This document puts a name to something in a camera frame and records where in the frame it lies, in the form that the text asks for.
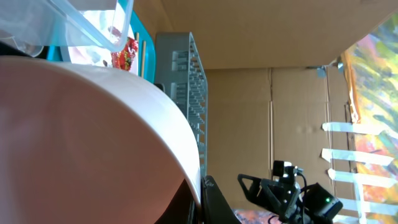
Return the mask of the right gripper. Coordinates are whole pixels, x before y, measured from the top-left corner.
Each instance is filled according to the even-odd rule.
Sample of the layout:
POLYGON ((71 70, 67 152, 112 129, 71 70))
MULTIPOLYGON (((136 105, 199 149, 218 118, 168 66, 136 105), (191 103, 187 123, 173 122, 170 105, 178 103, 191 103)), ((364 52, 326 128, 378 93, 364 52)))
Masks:
POLYGON ((266 208, 278 216, 282 223, 306 223, 303 202, 299 199, 300 189, 295 177, 281 177, 278 181, 261 179, 246 174, 238 175, 238 182, 246 199, 255 205, 264 205, 262 190, 266 197, 266 208), (250 180, 249 187, 244 180, 250 180))

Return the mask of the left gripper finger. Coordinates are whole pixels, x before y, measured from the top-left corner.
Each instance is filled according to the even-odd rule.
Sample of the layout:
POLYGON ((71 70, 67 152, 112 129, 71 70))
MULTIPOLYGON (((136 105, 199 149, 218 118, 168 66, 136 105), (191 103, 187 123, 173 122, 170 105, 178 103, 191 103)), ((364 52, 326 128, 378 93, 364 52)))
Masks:
POLYGON ((206 224, 241 224, 210 175, 201 180, 201 212, 206 224))

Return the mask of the red snack wrapper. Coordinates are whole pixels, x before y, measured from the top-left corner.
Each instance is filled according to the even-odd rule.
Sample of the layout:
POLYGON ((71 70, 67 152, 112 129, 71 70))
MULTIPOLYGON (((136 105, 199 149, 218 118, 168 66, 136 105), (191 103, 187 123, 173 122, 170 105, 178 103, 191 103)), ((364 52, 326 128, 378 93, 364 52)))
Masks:
POLYGON ((111 52, 113 68, 138 74, 139 42, 135 39, 132 28, 129 27, 126 45, 120 52, 111 52))

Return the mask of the large white plate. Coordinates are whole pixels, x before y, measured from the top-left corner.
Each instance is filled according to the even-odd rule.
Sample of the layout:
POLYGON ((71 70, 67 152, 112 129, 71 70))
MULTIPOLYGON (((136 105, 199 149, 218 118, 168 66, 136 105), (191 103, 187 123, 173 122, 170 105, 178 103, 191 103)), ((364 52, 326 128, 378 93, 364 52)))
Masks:
MULTIPOLYGON (((124 32, 126 13, 120 6, 113 10, 82 11, 83 17, 91 22, 99 31, 109 34, 111 41, 117 43, 124 32)), ((112 67, 111 51, 98 46, 65 47, 62 55, 70 59, 71 63, 95 65, 98 67, 112 67)))

